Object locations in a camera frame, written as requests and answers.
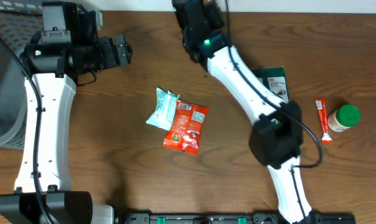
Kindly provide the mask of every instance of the red packet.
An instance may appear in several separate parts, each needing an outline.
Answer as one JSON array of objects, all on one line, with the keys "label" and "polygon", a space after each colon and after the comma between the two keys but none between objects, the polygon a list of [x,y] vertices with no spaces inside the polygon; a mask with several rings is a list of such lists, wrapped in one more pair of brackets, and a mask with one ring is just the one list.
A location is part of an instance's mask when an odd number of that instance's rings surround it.
[{"label": "red packet", "polygon": [[332,138],[329,135],[328,125],[327,125],[325,99],[315,99],[315,104],[317,104],[319,121],[321,122],[321,128],[322,128],[321,141],[324,144],[330,144],[332,143]]},{"label": "red packet", "polygon": [[209,108],[177,100],[176,116],[163,146],[198,154],[203,122]]}]

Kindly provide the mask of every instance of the bottle cap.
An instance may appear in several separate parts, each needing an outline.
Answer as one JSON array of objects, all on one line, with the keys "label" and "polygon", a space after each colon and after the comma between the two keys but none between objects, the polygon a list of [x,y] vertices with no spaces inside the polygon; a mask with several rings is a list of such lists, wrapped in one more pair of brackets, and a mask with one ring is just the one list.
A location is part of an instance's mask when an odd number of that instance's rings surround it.
[{"label": "bottle cap", "polygon": [[343,126],[353,127],[360,122],[361,113],[353,105],[344,105],[337,110],[336,120]]}]

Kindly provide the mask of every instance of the wooden table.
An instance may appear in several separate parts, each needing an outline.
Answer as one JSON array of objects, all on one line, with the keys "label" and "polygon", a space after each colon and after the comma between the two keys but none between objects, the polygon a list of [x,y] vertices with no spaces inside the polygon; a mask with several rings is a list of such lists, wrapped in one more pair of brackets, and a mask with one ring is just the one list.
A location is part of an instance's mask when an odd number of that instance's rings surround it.
[{"label": "wooden table", "polygon": [[[69,130],[73,190],[121,210],[277,210],[270,174],[248,147],[248,118],[189,60],[173,13],[104,12],[103,21],[100,35],[124,34],[133,63],[77,88]],[[290,97],[319,137],[315,98],[327,100],[329,113],[345,102],[358,107],[360,124],[332,133],[322,166],[301,173],[313,208],[376,223],[376,15],[234,13],[232,37],[249,67],[285,67]],[[210,107],[198,156],[164,148],[167,132],[145,124],[158,86]],[[314,162],[316,147],[307,135],[304,141],[302,163]],[[0,149],[0,194],[12,193],[21,159],[22,151]]]}]

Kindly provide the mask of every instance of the plastic basket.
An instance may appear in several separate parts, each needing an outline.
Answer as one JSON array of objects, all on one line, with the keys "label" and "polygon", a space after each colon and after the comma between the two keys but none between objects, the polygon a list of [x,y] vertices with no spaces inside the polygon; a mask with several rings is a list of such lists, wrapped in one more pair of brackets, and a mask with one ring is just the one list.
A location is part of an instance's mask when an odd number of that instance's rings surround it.
[{"label": "plastic basket", "polygon": [[[0,9],[41,13],[43,0],[0,1]],[[31,37],[42,30],[41,17],[0,13],[0,36],[19,55]],[[0,45],[0,147],[23,149],[26,128],[24,77]]]}]

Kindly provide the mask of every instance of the white backdrop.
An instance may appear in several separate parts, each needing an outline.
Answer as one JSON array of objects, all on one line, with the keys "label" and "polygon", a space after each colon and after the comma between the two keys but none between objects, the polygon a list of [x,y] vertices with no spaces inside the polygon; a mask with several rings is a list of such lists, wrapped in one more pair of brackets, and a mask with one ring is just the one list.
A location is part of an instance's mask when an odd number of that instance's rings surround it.
[{"label": "white backdrop", "polygon": [[[171,11],[171,0],[71,0],[99,10]],[[224,0],[217,0],[224,9]],[[376,13],[376,0],[229,0],[239,12]]]}]

